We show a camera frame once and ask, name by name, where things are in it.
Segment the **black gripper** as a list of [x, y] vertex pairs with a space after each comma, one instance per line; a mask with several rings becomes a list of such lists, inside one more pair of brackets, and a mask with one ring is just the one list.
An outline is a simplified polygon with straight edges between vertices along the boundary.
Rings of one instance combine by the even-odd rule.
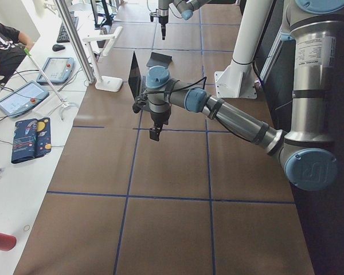
[[[150, 21], [153, 22], [157, 18], [159, 23], [169, 22], [169, 12], [167, 9], [155, 9], [155, 11], [150, 12]], [[162, 39], [166, 39], [166, 25], [161, 24]]]
[[159, 141], [160, 133], [162, 132], [162, 126], [169, 124], [170, 118], [170, 104], [148, 104], [150, 109], [151, 119], [154, 122], [153, 127], [149, 128], [149, 137], [156, 142]]

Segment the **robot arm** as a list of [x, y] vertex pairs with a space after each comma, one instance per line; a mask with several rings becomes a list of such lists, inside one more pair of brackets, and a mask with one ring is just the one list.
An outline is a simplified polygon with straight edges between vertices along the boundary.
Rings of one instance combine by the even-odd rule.
[[181, 17], [184, 20], [188, 20], [193, 16], [194, 11], [200, 9], [203, 5], [209, 2], [210, 0], [159, 0], [158, 7], [155, 9], [155, 11], [150, 12], [150, 20], [152, 22], [154, 18], [158, 19], [158, 22], [161, 25], [162, 39], [165, 40], [166, 25], [169, 22], [169, 7], [171, 3], [178, 10]]
[[[285, 1], [282, 24], [258, 72], [257, 50], [274, 7], [274, 1], [246, 1], [231, 63], [214, 76], [215, 95], [195, 83], [172, 78], [165, 67], [153, 66], [147, 72], [144, 88], [135, 95], [134, 108], [150, 110], [154, 122], [150, 129], [152, 140], [159, 140], [172, 105], [203, 113], [276, 158], [294, 186], [322, 190], [338, 176], [338, 161], [331, 151], [334, 142], [328, 133], [327, 106], [337, 34], [344, 25], [344, 1]], [[227, 98], [254, 97], [248, 78], [256, 75], [261, 83], [265, 81], [283, 41], [295, 42], [292, 99], [274, 104], [271, 115], [279, 122], [280, 110], [287, 108], [289, 131], [274, 129], [226, 102]]]

